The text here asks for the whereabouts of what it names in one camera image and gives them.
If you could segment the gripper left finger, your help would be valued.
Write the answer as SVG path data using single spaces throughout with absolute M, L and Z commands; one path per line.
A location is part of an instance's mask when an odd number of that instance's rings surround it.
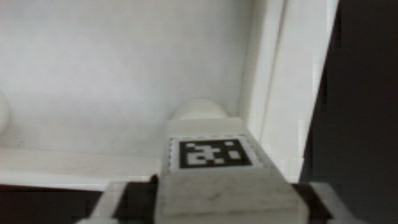
M 155 224 L 159 180 L 114 182 L 88 218 L 75 224 Z

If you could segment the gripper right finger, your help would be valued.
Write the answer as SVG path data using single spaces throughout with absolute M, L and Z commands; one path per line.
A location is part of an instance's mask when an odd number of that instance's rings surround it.
M 310 208 L 308 224 L 368 224 L 356 217 L 328 183 L 296 183 L 294 188 Z

